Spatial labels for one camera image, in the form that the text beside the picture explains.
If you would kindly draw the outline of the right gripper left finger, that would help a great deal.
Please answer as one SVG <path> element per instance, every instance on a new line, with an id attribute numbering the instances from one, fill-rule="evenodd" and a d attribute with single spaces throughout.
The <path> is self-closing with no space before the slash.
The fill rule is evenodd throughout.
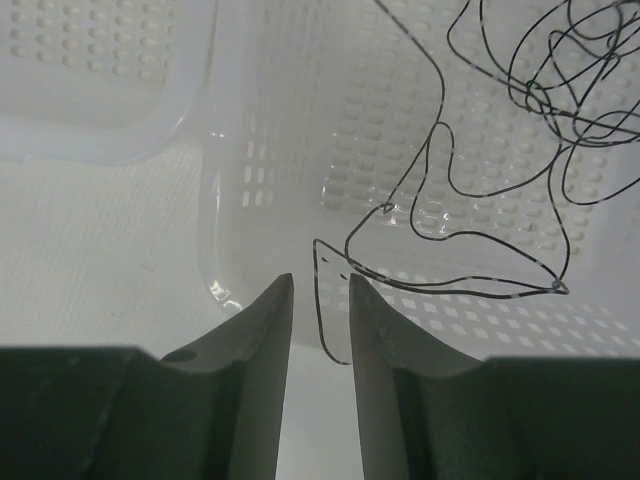
<path id="1" fill-rule="evenodd" d="M 294 281 L 154 358 L 138 347 L 1 352 L 5 479 L 272 479 Z"/>

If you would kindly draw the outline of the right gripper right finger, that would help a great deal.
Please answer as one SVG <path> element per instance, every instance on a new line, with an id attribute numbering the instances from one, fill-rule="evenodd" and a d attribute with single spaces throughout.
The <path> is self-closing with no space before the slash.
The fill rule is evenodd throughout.
<path id="1" fill-rule="evenodd" d="M 637 360 L 478 360 L 411 322 L 356 274 L 349 325 L 366 478 L 638 477 Z"/>

